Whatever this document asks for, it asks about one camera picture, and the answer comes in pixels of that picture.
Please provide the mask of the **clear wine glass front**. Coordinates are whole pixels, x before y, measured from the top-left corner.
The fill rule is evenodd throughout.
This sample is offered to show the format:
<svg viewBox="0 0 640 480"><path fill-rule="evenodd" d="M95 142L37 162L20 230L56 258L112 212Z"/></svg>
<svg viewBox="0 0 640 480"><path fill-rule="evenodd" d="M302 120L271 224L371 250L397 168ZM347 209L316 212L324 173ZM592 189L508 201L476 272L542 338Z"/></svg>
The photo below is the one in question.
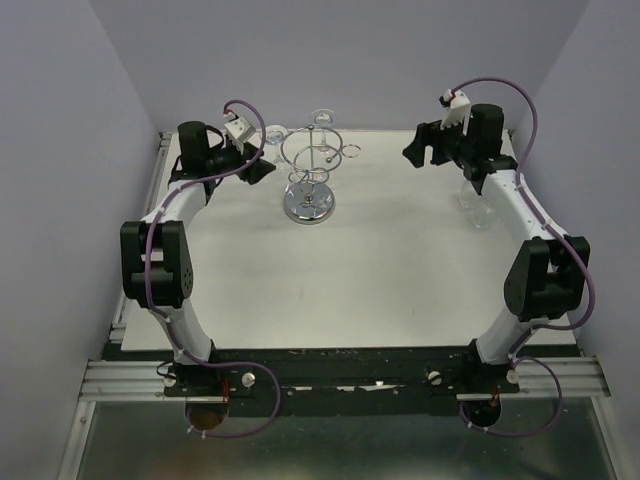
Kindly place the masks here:
<svg viewBox="0 0 640 480"><path fill-rule="evenodd" d="M478 230L488 230L497 221L498 214L484 198L480 198L469 212L471 225Z"/></svg>

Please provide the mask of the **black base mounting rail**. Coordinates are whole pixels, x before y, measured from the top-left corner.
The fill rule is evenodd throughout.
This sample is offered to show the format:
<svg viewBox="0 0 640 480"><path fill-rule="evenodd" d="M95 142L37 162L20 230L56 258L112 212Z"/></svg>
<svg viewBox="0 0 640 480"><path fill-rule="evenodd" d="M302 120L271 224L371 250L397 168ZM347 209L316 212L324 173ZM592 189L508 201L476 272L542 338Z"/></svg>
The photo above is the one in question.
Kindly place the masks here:
<svg viewBox="0 0 640 480"><path fill-rule="evenodd" d="M179 366L167 350L109 345L102 357L150 361L164 396L220 400L233 417L454 416L463 397L496 413L520 390L509 365L483 365L465 346L220 349L215 369Z"/></svg>

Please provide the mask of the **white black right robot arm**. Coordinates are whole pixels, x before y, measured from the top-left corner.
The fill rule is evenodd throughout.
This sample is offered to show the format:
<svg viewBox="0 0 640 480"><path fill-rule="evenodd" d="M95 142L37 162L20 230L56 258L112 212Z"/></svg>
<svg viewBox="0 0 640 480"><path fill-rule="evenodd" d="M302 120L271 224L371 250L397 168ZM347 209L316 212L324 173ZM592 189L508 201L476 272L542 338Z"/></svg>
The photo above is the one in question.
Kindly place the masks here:
<svg viewBox="0 0 640 480"><path fill-rule="evenodd" d="M538 331L569 330L565 316L582 301L590 256L588 241L559 227L532 195L516 159L503 147L503 125L496 105L453 107L442 120L418 124L402 151L416 168L454 163L519 248L504 281L505 306L473 341L478 357L459 370L462 384L474 392L493 384L494 365L513 359Z"/></svg>

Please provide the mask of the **chrome wine glass rack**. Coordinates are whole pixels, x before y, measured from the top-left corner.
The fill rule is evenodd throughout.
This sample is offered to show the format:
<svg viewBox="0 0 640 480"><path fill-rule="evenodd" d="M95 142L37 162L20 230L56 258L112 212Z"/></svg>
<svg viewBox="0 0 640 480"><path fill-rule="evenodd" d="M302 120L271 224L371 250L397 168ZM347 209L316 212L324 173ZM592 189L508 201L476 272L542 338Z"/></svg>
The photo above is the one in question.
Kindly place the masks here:
<svg viewBox="0 0 640 480"><path fill-rule="evenodd" d="M286 147L298 134L304 134L308 143L290 157ZM355 159L362 151L360 145L345 143L343 136L331 127L327 134L328 153L317 150L315 144L319 140L320 132L310 124L290 131L280 145L280 154L291 167L282 207L286 216L299 225L317 225L331 217L336 207L334 192L328 184L331 174L345 159Z"/></svg>

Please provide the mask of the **ribbed clear wine glass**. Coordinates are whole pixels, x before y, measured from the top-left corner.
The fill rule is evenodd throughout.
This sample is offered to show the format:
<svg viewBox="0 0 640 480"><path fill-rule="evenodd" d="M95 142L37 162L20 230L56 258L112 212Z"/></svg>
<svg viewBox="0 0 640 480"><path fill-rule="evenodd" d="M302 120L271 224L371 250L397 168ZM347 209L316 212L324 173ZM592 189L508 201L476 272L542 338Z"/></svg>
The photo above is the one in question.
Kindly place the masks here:
<svg viewBox="0 0 640 480"><path fill-rule="evenodd" d="M482 201L482 196L478 194L469 181L464 181L459 190L458 204L465 211L472 211Z"/></svg>

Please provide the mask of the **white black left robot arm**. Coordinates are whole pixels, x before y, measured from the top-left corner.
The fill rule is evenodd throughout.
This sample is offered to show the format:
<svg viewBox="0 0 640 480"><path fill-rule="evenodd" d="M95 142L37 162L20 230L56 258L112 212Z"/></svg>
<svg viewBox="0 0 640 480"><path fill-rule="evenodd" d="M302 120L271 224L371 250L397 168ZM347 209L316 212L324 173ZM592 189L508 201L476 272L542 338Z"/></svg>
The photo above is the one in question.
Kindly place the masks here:
<svg viewBox="0 0 640 480"><path fill-rule="evenodd" d="M211 363L214 343L190 301L194 271L187 229L223 179L236 176L253 185L275 170L251 144L255 133L246 117L232 111L225 113L223 130L200 121L180 124L167 192L141 220L120 228L124 294L160 324L174 361L192 365L187 382L201 395L220 387L222 372Z"/></svg>

